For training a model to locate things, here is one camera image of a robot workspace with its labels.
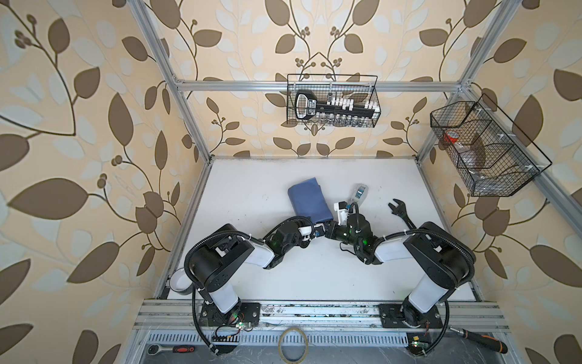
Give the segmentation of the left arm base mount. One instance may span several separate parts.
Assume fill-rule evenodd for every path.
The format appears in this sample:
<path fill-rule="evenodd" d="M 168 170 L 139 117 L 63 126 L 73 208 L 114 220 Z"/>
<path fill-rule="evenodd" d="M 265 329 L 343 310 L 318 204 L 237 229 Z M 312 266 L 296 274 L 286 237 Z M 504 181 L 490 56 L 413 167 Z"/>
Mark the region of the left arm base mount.
<path fill-rule="evenodd" d="M 204 303 L 199 314 L 199 324 L 207 327 L 235 326 L 250 330 L 259 324 L 260 303 L 238 303 L 230 311 L 221 312 L 215 303 Z"/>

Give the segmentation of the orange black screwdriver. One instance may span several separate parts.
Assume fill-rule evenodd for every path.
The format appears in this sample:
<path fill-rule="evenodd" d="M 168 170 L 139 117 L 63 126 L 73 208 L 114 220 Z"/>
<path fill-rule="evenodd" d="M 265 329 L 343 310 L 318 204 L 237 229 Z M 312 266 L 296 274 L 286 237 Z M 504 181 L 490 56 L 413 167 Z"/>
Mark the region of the orange black screwdriver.
<path fill-rule="evenodd" d="M 478 344 L 488 350 L 492 350 L 493 352 L 506 354 L 509 351 L 505 343 L 495 338 L 491 338 L 490 336 L 480 335 L 465 329 L 457 329 L 454 327 L 449 327 L 449 330 L 456 333 L 461 338 L 471 341 L 474 344 Z"/>

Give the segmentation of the clear tape roll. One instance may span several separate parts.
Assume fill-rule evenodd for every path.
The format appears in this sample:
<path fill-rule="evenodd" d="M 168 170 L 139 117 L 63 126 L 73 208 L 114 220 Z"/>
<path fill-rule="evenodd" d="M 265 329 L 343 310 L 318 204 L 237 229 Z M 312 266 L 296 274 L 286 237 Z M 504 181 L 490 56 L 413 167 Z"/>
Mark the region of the clear tape roll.
<path fill-rule="evenodd" d="M 301 347 L 303 346 L 302 355 L 297 358 L 287 356 L 285 349 L 287 347 Z M 286 364 L 299 364 L 306 360 L 309 354 L 309 339 L 307 334 L 298 327 L 291 327 L 283 331 L 277 341 L 277 351 L 280 359 Z"/>

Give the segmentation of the grey tape dispenser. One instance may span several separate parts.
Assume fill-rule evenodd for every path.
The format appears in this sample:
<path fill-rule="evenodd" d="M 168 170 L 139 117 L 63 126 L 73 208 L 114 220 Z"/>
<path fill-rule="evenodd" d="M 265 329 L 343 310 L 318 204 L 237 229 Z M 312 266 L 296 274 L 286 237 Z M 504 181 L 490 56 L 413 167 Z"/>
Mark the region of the grey tape dispenser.
<path fill-rule="evenodd" d="M 358 206 L 361 206 L 362 203 L 365 201 L 366 197 L 368 195 L 368 186 L 365 184 L 358 184 L 356 186 L 356 189 L 353 191 L 352 196 L 350 197 L 350 201 L 349 204 L 357 204 Z"/>

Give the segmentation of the black adjustable wrench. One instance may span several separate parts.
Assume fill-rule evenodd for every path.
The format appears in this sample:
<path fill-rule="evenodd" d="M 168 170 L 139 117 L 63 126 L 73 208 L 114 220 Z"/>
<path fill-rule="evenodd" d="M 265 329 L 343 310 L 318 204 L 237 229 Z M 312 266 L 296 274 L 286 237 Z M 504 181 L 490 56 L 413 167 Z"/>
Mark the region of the black adjustable wrench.
<path fill-rule="evenodd" d="M 406 204 L 402 200 L 394 199 L 392 203 L 388 203 L 388 206 L 393 215 L 401 218 L 404 221 L 409 230 L 416 229 L 417 227 L 409 218 L 409 214 L 406 209 Z"/>

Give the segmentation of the black socket set holder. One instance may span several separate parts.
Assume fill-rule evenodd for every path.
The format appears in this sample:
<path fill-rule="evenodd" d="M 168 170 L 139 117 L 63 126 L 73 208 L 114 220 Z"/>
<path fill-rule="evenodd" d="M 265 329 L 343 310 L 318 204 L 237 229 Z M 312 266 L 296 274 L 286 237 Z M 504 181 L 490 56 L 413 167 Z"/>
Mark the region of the black socket set holder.
<path fill-rule="evenodd" d="M 353 99 L 336 98 L 333 94 L 319 99 L 307 89 L 296 93 L 291 110 L 301 121 L 317 122 L 377 121 L 381 115 L 380 106 L 376 102 L 367 101 L 361 106 Z"/>

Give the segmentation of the light blue wrapping paper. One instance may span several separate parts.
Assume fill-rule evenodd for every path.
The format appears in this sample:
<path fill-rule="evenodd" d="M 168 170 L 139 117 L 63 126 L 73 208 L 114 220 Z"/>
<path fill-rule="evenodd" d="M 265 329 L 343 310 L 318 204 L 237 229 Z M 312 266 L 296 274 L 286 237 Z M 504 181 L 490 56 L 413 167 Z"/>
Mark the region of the light blue wrapping paper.
<path fill-rule="evenodd" d="M 314 224 L 333 220 L 333 214 L 315 177 L 293 185 L 287 193 L 297 216 L 309 218 Z"/>

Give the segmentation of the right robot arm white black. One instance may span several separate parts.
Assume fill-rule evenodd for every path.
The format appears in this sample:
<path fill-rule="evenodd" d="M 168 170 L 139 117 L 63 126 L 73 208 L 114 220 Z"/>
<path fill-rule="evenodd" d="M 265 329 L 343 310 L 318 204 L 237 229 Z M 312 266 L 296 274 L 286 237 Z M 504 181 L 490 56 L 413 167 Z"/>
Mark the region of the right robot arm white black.
<path fill-rule="evenodd" d="M 421 316 L 473 279 L 476 257 L 465 244 L 433 222 L 427 221 L 418 227 L 406 213 L 400 218 L 406 230 L 376 237 L 363 216 L 354 213 L 344 225 L 330 222 L 325 236 L 351 246 L 353 254 L 365 265 L 415 260 L 424 276 L 403 300 L 402 311 Z"/>

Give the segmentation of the aluminium mounting rail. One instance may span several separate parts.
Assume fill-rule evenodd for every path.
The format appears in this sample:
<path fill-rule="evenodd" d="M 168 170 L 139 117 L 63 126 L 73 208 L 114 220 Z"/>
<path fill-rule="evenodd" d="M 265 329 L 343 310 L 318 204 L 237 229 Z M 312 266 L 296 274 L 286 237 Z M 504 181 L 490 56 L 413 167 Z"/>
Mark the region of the aluminium mounting rail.
<path fill-rule="evenodd" d="M 262 305 L 259 324 L 255 329 L 284 329 L 300 327 L 323 331 L 425 331 L 420 329 L 384 329 L 381 325 L 378 306 L 396 301 L 298 301 L 262 300 L 245 301 Z M 202 305 L 196 303 L 199 320 Z M 436 307 L 445 323 L 445 307 Z M 453 301 L 450 303 L 448 325 L 472 332 L 509 333 L 500 307 L 491 302 Z M 193 329 L 192 304 L 189 300 L 146 300 L 142 304 L 135 329 Z"/>

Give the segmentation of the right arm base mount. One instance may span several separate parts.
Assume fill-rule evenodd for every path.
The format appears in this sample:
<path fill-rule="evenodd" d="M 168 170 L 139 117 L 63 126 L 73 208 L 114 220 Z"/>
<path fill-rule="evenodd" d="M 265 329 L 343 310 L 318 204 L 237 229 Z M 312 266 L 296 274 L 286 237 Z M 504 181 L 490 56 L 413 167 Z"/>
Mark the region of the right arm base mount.
<path fill-rule="evenodd" d="M 441 329 L 443 321 L 436 306 L 421 313 L 414 306 L 405 303 L 382 303 L 378 307 L 381 325 L 384 329 Z"/>

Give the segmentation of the white tape roll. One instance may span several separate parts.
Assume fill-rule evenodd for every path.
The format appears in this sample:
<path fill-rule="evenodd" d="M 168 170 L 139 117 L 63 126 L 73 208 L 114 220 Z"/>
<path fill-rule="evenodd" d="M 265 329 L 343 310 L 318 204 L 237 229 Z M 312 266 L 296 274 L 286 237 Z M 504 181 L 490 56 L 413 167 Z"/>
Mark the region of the white tape roll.
<path fill-rule="evenodd" d="M 181 296 L 192 294 L 193 284 L 184 268 L 179 268 L 170 279 L 171 290 Z"/>

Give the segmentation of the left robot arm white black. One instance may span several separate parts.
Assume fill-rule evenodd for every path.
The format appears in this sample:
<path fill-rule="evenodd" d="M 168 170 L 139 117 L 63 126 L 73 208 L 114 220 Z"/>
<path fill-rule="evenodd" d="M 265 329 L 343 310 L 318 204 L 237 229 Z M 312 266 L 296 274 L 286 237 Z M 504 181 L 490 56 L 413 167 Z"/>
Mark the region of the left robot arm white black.
<path fill-rule="evenodd" d="M 183 269 L 194 291 L 207 304 L 223 315 L 233 315 L 239 309 L 240 298 L 230 279 L 243 264 L 275 268 L 292 248 L 305 249 L 315 237 L 314 224 L 303 216 L 282 221 L 263 238 L 254 238 L 226 224 L 186 253 Z"/>

